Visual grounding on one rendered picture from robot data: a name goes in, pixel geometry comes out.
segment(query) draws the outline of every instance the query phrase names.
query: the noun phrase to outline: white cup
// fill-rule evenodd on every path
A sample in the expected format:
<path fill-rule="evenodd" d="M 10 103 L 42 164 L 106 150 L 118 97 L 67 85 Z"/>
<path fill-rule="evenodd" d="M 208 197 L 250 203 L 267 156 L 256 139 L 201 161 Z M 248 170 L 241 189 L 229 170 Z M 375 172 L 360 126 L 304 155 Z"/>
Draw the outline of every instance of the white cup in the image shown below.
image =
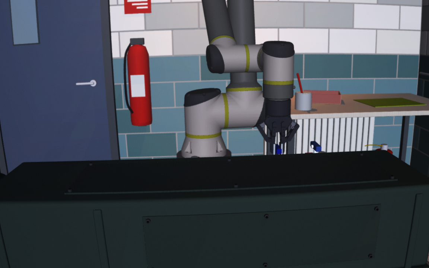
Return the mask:
<path fill-rule="evenodd" d="M 295 109 L 299 111 L 310 111 L 312 110 L 312 93 L 296 92 L 296 104 Z"/>

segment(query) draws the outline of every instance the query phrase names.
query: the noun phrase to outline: tabletop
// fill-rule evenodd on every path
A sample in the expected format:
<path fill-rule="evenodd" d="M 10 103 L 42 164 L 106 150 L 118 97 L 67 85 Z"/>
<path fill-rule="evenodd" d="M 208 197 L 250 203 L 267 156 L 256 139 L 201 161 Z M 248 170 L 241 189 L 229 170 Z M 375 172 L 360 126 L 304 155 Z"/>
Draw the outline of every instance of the tabletop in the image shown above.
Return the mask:
<path fill-rule="evenodd" d="M 382 98 L 405 98 L 426 105 L 400 106 L 400 107 L 371 107 L 358 99 L 382 99 Z M 295 99 L 291 99 L 292 119 L 314 119 L 314 118 L 344 118 L 344 117 L 399 117 L 408 115 L 429 115 L 429 99 L 410 93 L 385 93 L 385 94 L 345 94 L 342 95 L 342 104 L 312 104 L 310 111 L 298 111 L 295 109 Z"/>

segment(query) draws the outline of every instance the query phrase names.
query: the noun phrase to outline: green mat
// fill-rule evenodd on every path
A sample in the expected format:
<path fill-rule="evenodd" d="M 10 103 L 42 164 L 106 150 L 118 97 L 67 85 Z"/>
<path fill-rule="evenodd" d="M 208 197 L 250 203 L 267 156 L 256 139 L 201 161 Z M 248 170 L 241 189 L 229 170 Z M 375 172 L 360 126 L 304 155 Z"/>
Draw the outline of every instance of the green mat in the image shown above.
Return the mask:
<path fill-rule="evenodd" d="M 356 102 L 361 102 L 365 105 L 372 107 L 398 107 L 398 106 L 417 106 L 417 105 L 426 105 L 421 102 L 415 102 L 413 100 L 407 100 L 404 98 L 389 98 L 389 99 L 363 99 L 355 100 Z"/>

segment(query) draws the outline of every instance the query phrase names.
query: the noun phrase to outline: red sign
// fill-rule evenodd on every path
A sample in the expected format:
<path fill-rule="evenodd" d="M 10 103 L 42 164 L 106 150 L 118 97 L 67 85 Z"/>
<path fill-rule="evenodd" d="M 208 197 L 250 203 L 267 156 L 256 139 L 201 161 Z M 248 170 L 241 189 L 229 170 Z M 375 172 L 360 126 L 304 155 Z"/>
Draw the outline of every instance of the red sign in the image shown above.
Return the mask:
<path fill-rule="evenodd" d="M 124 0 L 125 14 L 152 13 L 152 0 Z"/>

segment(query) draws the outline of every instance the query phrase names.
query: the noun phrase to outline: red box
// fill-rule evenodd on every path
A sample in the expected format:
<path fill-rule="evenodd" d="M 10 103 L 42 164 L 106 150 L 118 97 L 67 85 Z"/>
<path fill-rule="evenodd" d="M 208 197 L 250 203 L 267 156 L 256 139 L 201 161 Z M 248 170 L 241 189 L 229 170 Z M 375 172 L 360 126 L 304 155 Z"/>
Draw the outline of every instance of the red box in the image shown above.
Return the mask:
<path fill-rule="evenodd" d="M 312 93 L 312 103 L 339 105 L 342 102 L 340 91 L 304 90 Z"/>
<path fill-rule="evenodd" d="M 152 13 L 152 0 L 124 0 L 125 14 Z"/>

